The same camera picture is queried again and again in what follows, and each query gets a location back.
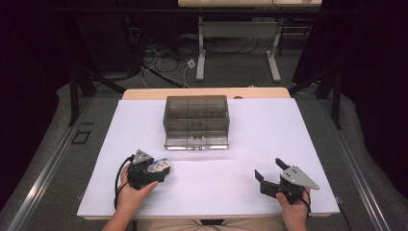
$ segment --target white table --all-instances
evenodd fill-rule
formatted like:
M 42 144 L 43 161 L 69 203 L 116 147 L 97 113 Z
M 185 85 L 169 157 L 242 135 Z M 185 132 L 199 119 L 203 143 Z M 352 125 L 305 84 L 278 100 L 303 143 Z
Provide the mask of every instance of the white table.
M 307 8 L 318 9 L 321 0 L 178 0 L 179 7 L 185 8 Z M 204 80 L 205 50 L 204 37 L 225 38 L 267 38 L 273 39 L 267 59 L 274 82 L 281 78 L 275 55 L 283 27 L 283 18 L 276 22 L 204 22 L 198 18 L 198 64 L 196 80 Z
M 250 218 L 280 216 L 278 202 L 260 193 L 254 170 L 279 182 L 275 158 L 299 166 L 319 186 L 312 191 L 312 213 L 339 213 L 294 99 L 282 89 L 199 89 L 228 97 L 229 143 L 226 150 L 168 151 L 164 148 L 165 95 L 190 95 L 189 90 L 140 90 L 119 101 L 97 163 L 78 210 L 86 219 L 109 218 L 114 209 L 114 182 L 120 164 L 138 148 L 156 160 L 168 158 L 171 172 L 144 201 L 135 218 Z M 244 99 L 232 99 L 235 95 Z

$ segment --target white tabletop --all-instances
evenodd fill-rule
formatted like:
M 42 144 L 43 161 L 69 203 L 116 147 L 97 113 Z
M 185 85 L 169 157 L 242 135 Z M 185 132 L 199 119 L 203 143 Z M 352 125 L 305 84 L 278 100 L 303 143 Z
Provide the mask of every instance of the white tabletop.
M 319 7 L 321 0 L 178 0 L 179 7 Z
M 164 100 L 121 100 L 82 199 L 78 216 L 109 218 L 120 164 L 138 148 L 156 160 L 168 158 L 171 172 L 144 201 L 135 218 L 248 218 L 280 216 L 278 202 L 260 193 L 257 169 L 279 182 L 275 163 L 299 166 L 319 186 L 312 213 L 339 213 L 335 197 L 300 111 L 290 98 L 228 99 L 226 150 L 167 151 Z

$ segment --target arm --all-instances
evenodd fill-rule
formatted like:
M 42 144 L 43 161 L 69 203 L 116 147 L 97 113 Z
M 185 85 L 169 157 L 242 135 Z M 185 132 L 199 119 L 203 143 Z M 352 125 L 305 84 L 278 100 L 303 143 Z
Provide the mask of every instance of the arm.
M 127 182 L 128 168 L 129 165 L 127 165 L 120 174 L 121 184 L 125 184 Z M 133 189 L 129 184 L 125 184 L 118 195 L 116 211 L 108 221 L 108 223 L 105 225 L 103 230 L 125 230 L 133 215 L 140 208 L 143 200 L 150 194 L 150 192 L 153 191 L 153 189 L 157 185 L 158 182 L 153 182 L 143 189 L 137 191 Z
M 310 204 L 308 193 L 310 193 L 310 189 L 306 189 L 302 197 Z M 308 208 L 306 205 L 300 200 L 290 204 L 286 196 L 280 192 L 276 194 L 276 199 L 282 207 L 282 217 L 288 231 L 307 231 Z

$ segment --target transparent storage container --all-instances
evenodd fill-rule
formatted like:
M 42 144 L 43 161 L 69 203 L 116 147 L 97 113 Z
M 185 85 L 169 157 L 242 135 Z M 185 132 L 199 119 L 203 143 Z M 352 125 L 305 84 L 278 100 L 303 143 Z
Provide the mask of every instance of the transparent storage container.
M 169 96 L 163 120 L 167 150 L 228 148 L 225 95 Z

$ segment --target white desk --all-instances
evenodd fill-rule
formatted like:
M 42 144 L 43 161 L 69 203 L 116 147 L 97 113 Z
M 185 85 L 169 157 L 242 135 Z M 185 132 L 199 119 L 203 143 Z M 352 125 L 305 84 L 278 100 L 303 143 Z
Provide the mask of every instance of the white desk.
M 163 126 L 166 95 L 203 92 L 228 97 L 226 150 L 167 151 Z M 234 96 L 244 99 L 232 99 Z M 135 218 L 249 218 L 280 216 L 278 202 L 260 193 L 254 170 L 278 183 L 276 157 L 299 166 L 320 186 L 312 191 L 314 216 L 339 213 L 295 101 L 283 89 L 130 90 L 118 103 L 78 210 L 88 219 L 109 218 L 120 164 L 138 148 L 172 162 L 164 183 L 144 201 Z
M 318 9 L 321 0 L 178 0 L 179 7 L 186 8 L 308 8 Z M 199 54 L 196 80 L 204 80 L 204 37 L 274 38 L 267 59 L 274 82 L 280 82 L 275 54 L 283 27 L 283 18 L 276 22 L 204 22 L 198 18 Z

